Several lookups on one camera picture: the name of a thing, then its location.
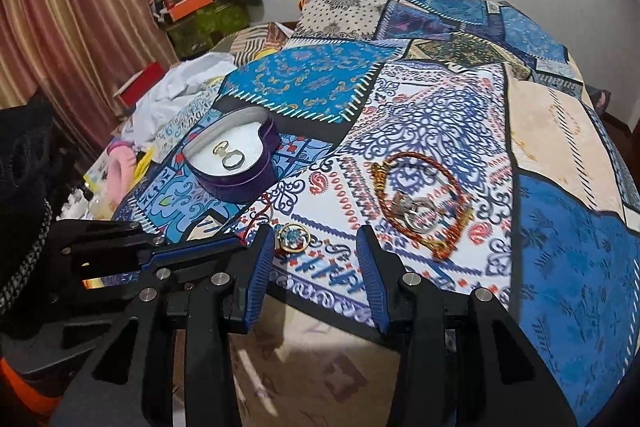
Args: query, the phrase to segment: orange box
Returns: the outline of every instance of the orange box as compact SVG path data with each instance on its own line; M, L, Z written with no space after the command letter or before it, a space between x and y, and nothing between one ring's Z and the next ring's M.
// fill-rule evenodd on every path
M169 8L169 15L171 15L171 19L176 22L178 19L182 19L186 17L190 13L199 10L203 6L207 4L211 4L213 0L184 0L176 3L174 6Z

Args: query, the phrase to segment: black and white rope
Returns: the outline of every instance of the black and white rope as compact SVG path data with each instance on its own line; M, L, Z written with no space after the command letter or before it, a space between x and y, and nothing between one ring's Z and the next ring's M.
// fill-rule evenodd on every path
M44 200L44 205L45 212L37 240L31 245L31 250L22 260L16 272L9 278L2 289L0 289L0 315L4 315L14 303L15 299L18 298L22 289L29 282L29 277L31 277L36 263L40 258L40 254L42 254L42 248L47 240L49 227L51 226L51 205L47 200Z

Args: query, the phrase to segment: orange cord bracelet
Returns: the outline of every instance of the orange cord bracelet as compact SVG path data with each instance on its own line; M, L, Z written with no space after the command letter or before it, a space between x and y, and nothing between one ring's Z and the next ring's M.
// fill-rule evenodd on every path
M455 210L456 222L442 231L444 241L434 237L433 235L422 237L413 230L408 229L394 217L391 209L386 203L386 176L388 175L389 170L393 167L393 163L398 160L398 158L416 158L428 163L433 168L441 172L454 188L457 195L457 205ZM433 253L434 258L438 261L448 259L451 256L451 253L456 249L456 243L460 239L460 235L462 235L462 230L466 227L469 220L473 219L473 208L469 204L470 197L462 191L460 184L453 174L429 156L417 152L398 152L388 156L382 162L382 165L379 163L373 163L371 166L371 176L373 178L374 190L378 197L378 202L380 203L380 208L382 209L385 219L391 223L398 232L403 233L410 239L413 239L421 245L429 248Z

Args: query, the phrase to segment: polka dot fabric patch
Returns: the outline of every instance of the polka dot fabric patch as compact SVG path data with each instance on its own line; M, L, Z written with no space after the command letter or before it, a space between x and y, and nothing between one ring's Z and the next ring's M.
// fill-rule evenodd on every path
M388 0L305 0L293 38L369 41Z

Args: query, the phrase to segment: jewelry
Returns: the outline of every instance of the jewelry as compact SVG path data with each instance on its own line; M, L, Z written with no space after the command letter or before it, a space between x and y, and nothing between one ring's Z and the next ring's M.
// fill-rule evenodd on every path
M386 176L392 168L393 163L399 158L416 158L428 163L441 172L453 187L456 193L456 201L454 202L454 215L456 220L453 225L442 231L444 240L438 239L433 235L422 237L418 233L418 231L420 231L420 233L426 234L426 232L435 226L435 223L431 224L434 217L433 214L444 213L443 210L436 208L433 201L429 200L429 198L416 198L412 200L407 194L400 192L394 196L391 205L386 203ZM439 261L448 259L453 250L455 250L456 243L460 240L462 230L466 227L469 220L473 219L473 208L470 205L470 196L462 191L460 184L453 174L429 156L417 152L399 152L388 156L382 164L373 163L371 166L371 177L373 178L376 196L378 197L380 209L382 209L385 219L391 223L398 232L429 248L434 258ZM397 219L399 216L404 216L404 221L409 228Z
M311 243L311 233L298 223L287 223L278 231L280 248L288 253L300 253Z
M238 149L227 152L227 147L229 147L229 142L227 140L222 140L222 142L213 147L212 153L222 158L222 166L226 170L232 171L233 169L237 169L244 163L244 153ZM231 158L233 158L233 156L240 156L240 158L236 160L236 162L231 162L230 160Z

